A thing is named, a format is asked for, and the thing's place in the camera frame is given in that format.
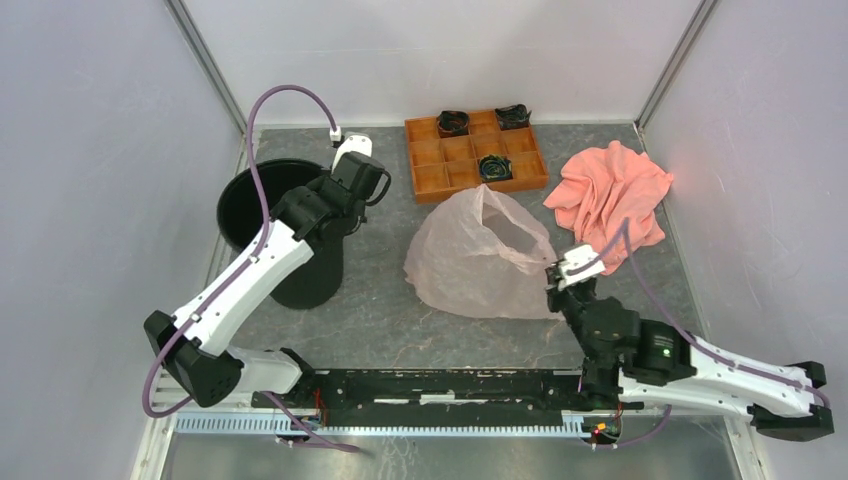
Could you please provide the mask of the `pink translucent trash bag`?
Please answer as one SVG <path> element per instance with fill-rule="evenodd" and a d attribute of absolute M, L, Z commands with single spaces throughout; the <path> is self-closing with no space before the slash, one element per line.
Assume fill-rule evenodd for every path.
<path fill-rule="evenodd" d="M 512 197 L 462 190 L 423 221 L 404 271 L 428 306 L 476 319 L 556 319 L 545 269 L 556 253 L 547 228 Z"/>

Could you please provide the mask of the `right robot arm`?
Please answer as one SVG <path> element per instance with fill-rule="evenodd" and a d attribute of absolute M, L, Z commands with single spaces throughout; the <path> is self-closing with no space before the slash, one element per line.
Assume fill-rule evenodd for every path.
<path fill-rule="evenodd" d="M 835 431 L 820 395 L 826 371 L 814 361 L 776 366 L 733 354 L 674 326 L 644 319 L 595 279 L 550 277 L 548 308 L 564 316 L 584 359 L 577 382 L 591 408 L 643 403 L 720 413 L 767 437 L 809 442 Z"/>

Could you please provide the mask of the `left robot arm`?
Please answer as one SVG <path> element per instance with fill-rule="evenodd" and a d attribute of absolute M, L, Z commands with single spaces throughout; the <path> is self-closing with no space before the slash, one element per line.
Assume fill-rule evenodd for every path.
<path fill-rule="evenodd" d="M 290 407 L 306 405 L 314 381 L 283 352 L 236 352 L 230 343 L 249 315 L 326 243 L 355 232 L 365 210 L 379 203 L 389 172 L 361 152 L 342 153 L 332 169 L 286 192 L 263 212 L 259 232 L 222 274 L 191 301 L 168 314 L 153 311 L 143 329 L 156 354 L 145 380 L 143 406 L 154 418 L 152 378 L 164 369 L 186 392 L 178 402 L 214 406 L 233 392 L 270 390 Z"/>

